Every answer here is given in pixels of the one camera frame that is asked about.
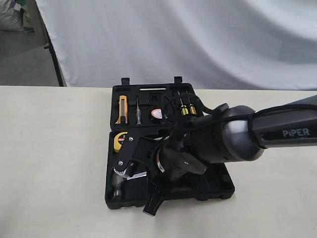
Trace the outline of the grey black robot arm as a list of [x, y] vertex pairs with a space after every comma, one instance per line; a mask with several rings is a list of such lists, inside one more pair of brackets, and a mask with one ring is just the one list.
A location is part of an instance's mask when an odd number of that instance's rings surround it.
[[154, 150], [144, 213], [166, 200], [229, 199], [226, 163], [257, 160], [268, 148], [316, 146], [317, 98], [259, 111], [222, 104], [205, 115], [170, 119], [171, 131]]

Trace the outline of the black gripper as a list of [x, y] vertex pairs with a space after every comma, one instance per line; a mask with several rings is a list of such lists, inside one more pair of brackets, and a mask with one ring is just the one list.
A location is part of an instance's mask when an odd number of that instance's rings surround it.
[[200, 159], [190, 147], [155, 146], [150, 151], [147, 175], [147, 197], [143, 213], [155, 215], [169, 191], [187, 174], [202, 175], [207, 162]]

